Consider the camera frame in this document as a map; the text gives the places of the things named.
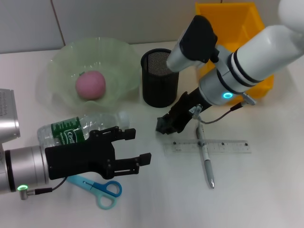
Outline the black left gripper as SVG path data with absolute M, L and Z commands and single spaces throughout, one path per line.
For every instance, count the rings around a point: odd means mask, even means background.
M 112 142 L 133 140 L 134 128 L 122 130 L 118 126 L 93 130 L 83 142 L 76 142 L 45 149 L 48 175 L 51 180 L 86 172 L 96 172 L 109 180 L 116 176 L 139 173 L 141 166 L 151 163 L 150 153 L 128 159 L 115 159 Z

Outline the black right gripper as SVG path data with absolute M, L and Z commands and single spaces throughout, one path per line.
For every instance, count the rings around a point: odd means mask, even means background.
M 199 88 L 196 88 L 190 94 L 184 92 L 168 114 L 157 118 L 155 130 L 166 134 L 181 133 L 192 119 L 190 109 L 197 105 L 202 106 L 201 111 L 209 108 L 209 103 L 203 98 Z

